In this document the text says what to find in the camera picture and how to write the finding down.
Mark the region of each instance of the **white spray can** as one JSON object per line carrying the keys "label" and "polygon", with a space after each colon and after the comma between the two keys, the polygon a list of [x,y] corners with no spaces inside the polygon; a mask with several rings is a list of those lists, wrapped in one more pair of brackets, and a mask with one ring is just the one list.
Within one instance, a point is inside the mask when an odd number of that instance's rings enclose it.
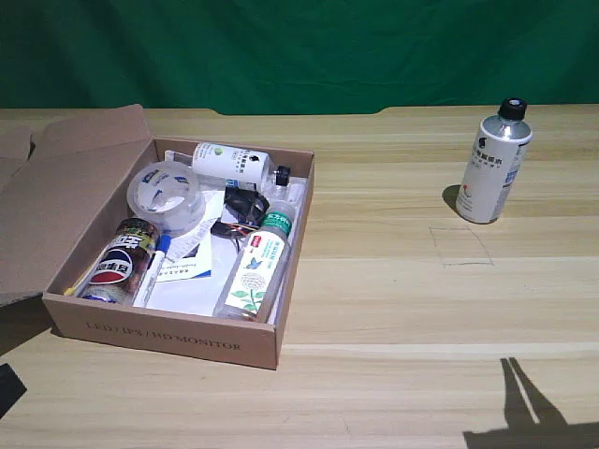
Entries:
{"label": "white spray can", "polygon": [[191,166],[205,182],[262,194],[272,185],[286,185],[291,173],[289,167],[276,166],[265,152],[210,142],[196,146]]}
{"label": "white spray can", "polygon": [[456,200],[466,220],[487,224],[501,215],[533,138],[523,121],[526,106],[520,98],[506,98],[497,115],[480,123]]}

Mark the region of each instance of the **plastic bottle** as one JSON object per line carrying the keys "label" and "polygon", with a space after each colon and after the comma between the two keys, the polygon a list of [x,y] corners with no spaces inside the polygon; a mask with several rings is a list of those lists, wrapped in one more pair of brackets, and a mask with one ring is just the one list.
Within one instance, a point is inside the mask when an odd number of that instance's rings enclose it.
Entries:
{"label": "plastic bottle", "polygon": [[256,190],[264,194],[279,177],[290,176],[290,169],[276,166],[265,152],[203,142],[196,146],[192,169],[204,182],[223,183],[225,187]]}
{"label": "plastic bottle", "polygon": [[497,115],[481,121],[456,200],[466,220],[487,224],[502,213],[533,138],[523,121],[526,106],[520,98],[506,98]]}
{"label": "plastic bottle", "polygon": [[291,204],[271,201],[262,226],[248,235],[238,254],[213,316],[266,323],[285,274],[295,218]]}

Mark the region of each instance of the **tape roll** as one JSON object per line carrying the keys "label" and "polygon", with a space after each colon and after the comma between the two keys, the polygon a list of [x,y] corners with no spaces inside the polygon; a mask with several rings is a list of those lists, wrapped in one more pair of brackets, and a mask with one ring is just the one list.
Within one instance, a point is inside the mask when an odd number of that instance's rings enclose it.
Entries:
{"label": "tape roll", "polygon": [[127,202],[139,218],[173,237],[193,229],[205,210],[197,174],[173,161],[143,168],[129,183]]}

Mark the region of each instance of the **marker pen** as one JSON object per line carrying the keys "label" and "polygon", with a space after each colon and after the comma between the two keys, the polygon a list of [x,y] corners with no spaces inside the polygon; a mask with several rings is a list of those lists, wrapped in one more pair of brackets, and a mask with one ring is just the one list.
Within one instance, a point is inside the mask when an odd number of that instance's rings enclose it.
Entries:
{"label": "marker pen", "polygon": [[160,272],[162,263],[165,261],[165,257],[167,256],[167,251],[168,247],[170,246],[171,240],[171,236],[167,234],[163,234],[160,236],[158,244],[156,245],[156,251],[153,254],[152,263],[146,271],[146,274],[143,277],[143,281],[139,286],[139,290],[135,295],[135,299],[133,301],[134,307],[146,307],[146,305],[148,304],[148,299],[150,299],[150,293],[152,292],[153,287],[156,284],[158,273]]}

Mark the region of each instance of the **wooden table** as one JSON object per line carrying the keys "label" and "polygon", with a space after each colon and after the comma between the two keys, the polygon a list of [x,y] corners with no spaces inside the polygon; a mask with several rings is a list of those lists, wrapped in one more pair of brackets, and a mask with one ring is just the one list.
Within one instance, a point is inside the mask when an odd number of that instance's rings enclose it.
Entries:
{"label": "wooden table", "polygon": [[[599,447],[599,106],[530,107],[504,215],[469,224],[442,196],[495,110],[148,110],[156,135],[316,152],[280,368],[26,340],[49,325],[26,301],[0,309],[28,388],[0,447]],[[2,110],[0,131],[79,113]]]}

